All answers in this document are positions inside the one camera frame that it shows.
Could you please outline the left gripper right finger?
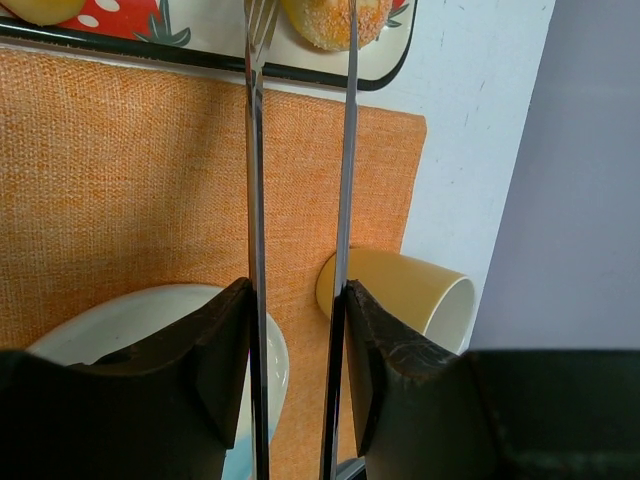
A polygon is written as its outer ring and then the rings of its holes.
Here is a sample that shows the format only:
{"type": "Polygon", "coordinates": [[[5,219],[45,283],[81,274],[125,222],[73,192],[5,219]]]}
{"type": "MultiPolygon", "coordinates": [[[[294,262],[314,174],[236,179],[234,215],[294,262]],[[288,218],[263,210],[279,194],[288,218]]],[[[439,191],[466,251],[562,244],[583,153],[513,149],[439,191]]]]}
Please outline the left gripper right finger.
{"type": "Polygon", "coordinates": [[[370,479],[635,479],[635,350],[454,354],[346,289],[357,453],[370,479]]]}

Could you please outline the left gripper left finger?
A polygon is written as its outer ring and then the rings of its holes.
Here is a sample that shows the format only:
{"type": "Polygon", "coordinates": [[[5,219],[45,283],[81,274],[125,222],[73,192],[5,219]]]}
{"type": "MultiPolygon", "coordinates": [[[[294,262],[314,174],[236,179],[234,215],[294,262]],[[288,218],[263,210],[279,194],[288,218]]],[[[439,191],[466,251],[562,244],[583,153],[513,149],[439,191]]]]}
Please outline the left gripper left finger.
{"type": "Polygon", "coordinates": [[[250,283],[90,365],[1,354],[5,479],[218,479],[235,442],[250,283]]]}

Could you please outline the sugared bagel donut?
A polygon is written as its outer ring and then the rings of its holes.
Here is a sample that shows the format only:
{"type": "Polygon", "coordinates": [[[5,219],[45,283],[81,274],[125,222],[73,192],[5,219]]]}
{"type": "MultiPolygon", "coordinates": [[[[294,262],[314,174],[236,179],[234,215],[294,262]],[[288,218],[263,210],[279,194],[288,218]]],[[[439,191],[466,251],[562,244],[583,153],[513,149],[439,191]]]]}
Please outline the sugared bagel donut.
{"type": "MultiPolygon", "coordinates": [[[[351,2],[347,0],[284,0],[282,7],[294,29],[315,47],[346,51],[351,37],[351,2]]],[[[391,0],[357,1],[358,46],[371,43],[391,12],[391,0]]]]}

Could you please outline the metal serving tongs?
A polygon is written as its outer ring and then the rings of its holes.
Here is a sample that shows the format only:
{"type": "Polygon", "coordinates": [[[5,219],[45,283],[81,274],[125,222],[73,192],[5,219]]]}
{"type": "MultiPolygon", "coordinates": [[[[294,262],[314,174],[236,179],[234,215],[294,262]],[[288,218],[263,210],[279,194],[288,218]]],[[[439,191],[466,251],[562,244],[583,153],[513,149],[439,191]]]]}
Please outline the metal serving tongs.
{"type": "MultiPolygon", "coordinates": [[[[346,284],[356,152],[359,39],[357,3],[355,1],[348,3],[347,12],[350,27],[348,78],[325,412],[319,469],[321,479],[335,479],[337,477],[339,407],[346,321],[346,284]]],[[[244,3],[248,257],[254,307],[250,322],[250,373],[253,477],[255,479],[270,477],[263,185],[263,68],[275,32],[278,14],[279,3],[277,1],[246,1],[244,3]]]]}

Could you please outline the ceramic plate with plant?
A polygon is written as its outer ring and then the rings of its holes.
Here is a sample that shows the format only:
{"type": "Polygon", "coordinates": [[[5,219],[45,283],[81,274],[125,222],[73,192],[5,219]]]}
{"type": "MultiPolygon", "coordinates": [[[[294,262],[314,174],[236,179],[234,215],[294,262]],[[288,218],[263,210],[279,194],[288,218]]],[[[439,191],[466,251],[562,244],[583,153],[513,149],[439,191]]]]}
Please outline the ceramic plate with plant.
{"type": "MultiPolygon", "coordinates": [[[[27,351],[59,363],[92,364],[140,341],[202,307],[222,291],[219,286],[171,284],[139,290],[97,305],[46,333],[27,351]]],[[[281,330],[267,318],[269,436],[284,406],[290,362],[281,330]]]]}

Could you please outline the yellow mug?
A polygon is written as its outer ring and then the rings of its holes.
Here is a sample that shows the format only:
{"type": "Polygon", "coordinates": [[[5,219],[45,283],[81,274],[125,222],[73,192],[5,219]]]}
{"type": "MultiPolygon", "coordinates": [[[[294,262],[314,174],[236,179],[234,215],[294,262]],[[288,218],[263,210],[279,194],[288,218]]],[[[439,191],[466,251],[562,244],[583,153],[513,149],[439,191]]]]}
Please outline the yellow mug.
{"type": "Polygon", "coordinates": [[[433,345],[458,355],[472,327],[475,288],[468,276],[390,251],[352,248],[347,278],[359,282],[395,319],[382,322],[383,351],[433,345]]]}

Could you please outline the orange cloth placemat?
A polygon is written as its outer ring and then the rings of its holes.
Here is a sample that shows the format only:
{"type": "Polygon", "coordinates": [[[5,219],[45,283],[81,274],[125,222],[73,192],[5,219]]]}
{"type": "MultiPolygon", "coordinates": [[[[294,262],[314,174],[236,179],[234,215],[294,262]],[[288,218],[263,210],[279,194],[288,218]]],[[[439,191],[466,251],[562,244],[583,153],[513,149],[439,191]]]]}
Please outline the orange cloth placemat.
{"type": "MultiPolygon", "coordinates": [[[[245,108],[239,85],[2,52],[1,354],[134,291],[246,278],[250,355],[245,108]]],[[[336,252],[344,117],[337,101],[263,93],[266,309],[291,394],[270,479],[319,475],[329,324],[315,284],[336,252]]]]}

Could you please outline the strawberry print tray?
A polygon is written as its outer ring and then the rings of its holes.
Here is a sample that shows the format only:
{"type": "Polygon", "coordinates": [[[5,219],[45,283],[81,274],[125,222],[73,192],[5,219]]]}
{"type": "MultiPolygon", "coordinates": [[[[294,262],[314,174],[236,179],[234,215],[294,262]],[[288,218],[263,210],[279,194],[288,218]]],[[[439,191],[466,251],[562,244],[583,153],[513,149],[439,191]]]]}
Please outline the strawberry print tray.
{"type": "MultiPolygon", "coordinates": [[[[359,53],[358,87],[375,91],[401,70],[409,51],[416,2],[395,1],[379,36],[359,53]]],[[[74,18],[36,26],[1,12],[1,34],[51,45],[160,63],[241,72],[244,19],[237,1],[88,1],[74,18]]],[[[347,53],[314,47],[280,15],[265,73],[308,84],[343,87],[347,53]]]]}

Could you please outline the round orange bun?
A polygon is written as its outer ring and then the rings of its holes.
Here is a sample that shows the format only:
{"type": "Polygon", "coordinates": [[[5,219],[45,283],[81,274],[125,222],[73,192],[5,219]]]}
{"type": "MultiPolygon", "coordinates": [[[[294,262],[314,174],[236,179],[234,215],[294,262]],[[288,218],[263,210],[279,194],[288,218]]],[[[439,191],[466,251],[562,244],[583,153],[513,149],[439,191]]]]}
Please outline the round orange bun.
{"type": "Polygon", "coordinates": [[[1,6],[26,22],[48,26],[76,16],[85,0],[1,0],[1,6]]]}

